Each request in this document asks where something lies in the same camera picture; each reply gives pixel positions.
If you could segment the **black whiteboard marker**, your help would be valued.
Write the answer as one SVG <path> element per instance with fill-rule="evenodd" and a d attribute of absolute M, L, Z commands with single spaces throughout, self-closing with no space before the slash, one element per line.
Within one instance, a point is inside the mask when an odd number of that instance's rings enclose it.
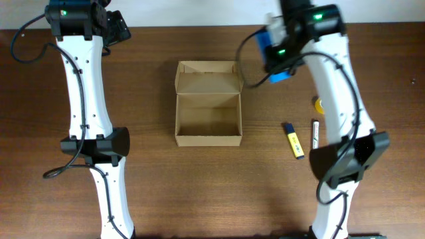
<path fill-rule="evenodd" d="M 312 149 L 319 147 L 319 121 L 313 121 L 313 132 L 312 132 Z"/>

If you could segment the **yellow tape roll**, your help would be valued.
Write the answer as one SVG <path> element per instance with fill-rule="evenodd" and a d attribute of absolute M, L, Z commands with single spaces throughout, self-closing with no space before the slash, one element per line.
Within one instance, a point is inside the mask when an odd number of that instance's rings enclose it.
<path fill-rule="evenodd" d="M 322 100 L 320 97 L 316 97 L 315 101 L 314 101 L 314 107 L 316 109 L 316 111 L 320 114 L 325 114 L 324 112 L 324 108 L 322 106 Z"/>

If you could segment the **yellow highlighter pen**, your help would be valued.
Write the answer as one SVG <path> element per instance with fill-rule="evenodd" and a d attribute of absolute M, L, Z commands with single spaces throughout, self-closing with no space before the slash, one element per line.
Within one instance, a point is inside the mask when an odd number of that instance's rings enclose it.
<path fill-rule="evenodd" d="M 303 159 L 305 154 L 299 142 L 296 131 L 291 123 L 285 123 L 284 129 L 296 159 Z"/>

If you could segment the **blue plastic case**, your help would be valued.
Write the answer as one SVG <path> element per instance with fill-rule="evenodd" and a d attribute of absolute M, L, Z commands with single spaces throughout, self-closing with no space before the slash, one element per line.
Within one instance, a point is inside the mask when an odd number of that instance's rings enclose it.
<path fill-rule="evenodd" d="M 285 55 L 286 50 L 274 50 L 271 35 L 265 27 L 261 28 L 255 34 L 255 38 L 264 63 L 264 70 L 267 74 L 266 79 L 269 80 L 270 83 L 274 84 L 290 78 L 291 74 L 289 73 L 289 70 L 277 70 L 272 73 L 272 69 L 279 65 L 280 57 Z"/>

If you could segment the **brown cardboard box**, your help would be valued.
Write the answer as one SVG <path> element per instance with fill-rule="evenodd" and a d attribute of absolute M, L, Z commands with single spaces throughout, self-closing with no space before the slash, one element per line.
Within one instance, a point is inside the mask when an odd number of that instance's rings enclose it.
<path fill-rule="evenodd" d="M 239 146 L 242 87 L 233 61 L 180 61 L 175 76 L 177 145 Z"/>

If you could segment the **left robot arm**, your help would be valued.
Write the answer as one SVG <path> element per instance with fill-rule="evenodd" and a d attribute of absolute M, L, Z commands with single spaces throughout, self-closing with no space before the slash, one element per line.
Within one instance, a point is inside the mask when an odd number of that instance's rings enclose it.
<path fill-rule="evenodd" d="M 122 14 L 106 10 L 108 5 L 109 1 L 50 1 L 45 8 L 54 46 L 62 55 L 70 100 L 69 135 L 60 146 L 72 159 L 43 176 L 88 169 L 96 184 L 101 238 L 134 238 L 124 173 L 129 130 L 112 125 L 102 80 L 102 57 L 131 33 Z"/>

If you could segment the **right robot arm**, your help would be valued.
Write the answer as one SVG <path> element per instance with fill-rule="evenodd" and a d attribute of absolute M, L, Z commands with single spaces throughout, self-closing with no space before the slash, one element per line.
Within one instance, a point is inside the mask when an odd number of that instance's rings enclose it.
<path fill-rule="evenodd" d="M 309 152 L 318 206 L 306 238 L 348 238 L 354 192 L 388 149 L 389 136 L 376 131 L 361 99 L 338 6 L 280 1 L 280 7 L 282 16 L 272 17 L 264 27 L 267 77 L 283 80 L 298 67 L 308 67 L 322 101 L 328 142 Z"/>

